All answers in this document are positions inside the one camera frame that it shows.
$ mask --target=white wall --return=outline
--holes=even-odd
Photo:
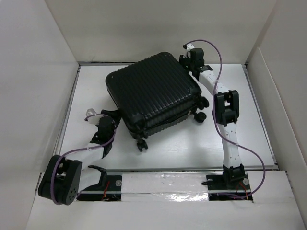
[[[43,0],[0,0],[1,230],[26,227],[77,69]]]
[[[244,63],[276,0],[46,0],[77,61],[137,61],[207,39]],[[205,59],[217,63],[215,50]]]
[[[281,169],[287,170],[307,224],[307,1],[279,0],[248,66]]]

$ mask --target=red wire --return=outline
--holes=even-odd
[[[244,185],[241,182],[239,182],[239,185],[244,189],[245,195],[247,196],[248,193],[247,193],[246,188],[244,187]]]
[[[106,197],[106,191],[107,191],[107,188],[109,187],[109,185],[110,185],[110,181],[106,184],[106,188],[104,190],[104,195],[103,195],[101,200],[103,200]]]

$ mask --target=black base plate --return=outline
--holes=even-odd
[[[77,200],[79,201],[120,201],[121,200],[121,183],[116,184],[116,181],[122,182],[121,175],[107,175],[106,176],[106,184],[104,187],[90,187],[90,189],[84,189],[84,191],[97,191],[98,193],[90,194],[90,193],[81,193]],[[106,190],[106,196],[104,197],[104,190],[106,189],[106,185],[109,183],[109,186]]]

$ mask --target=suitcase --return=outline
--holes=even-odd
[[[148,148],[143,138],[190,114],[200,123],[206,118],[196,110],[208,107],[208,100],[201,96],[196,81],[167,52],[110,73],[106,86],[140,151]]]

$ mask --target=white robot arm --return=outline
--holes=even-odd
[[[214,97],[215,117],[217,126],[222,136],[234,143],[236,138],[236,122],[239,117],[239,97],[237,91],[231,91],[222,83],[217,83],[216,91],[214,86],[217,77],[210,66],[204,64],[203,50],[195,48],[192,44],[184,46],[186,52],[180,56],[180,64],[204,85]],[[224,161],[223,176],[227,185],[236,185],[245,178],[244,166],[239,155],[237,145],[222,139]]]

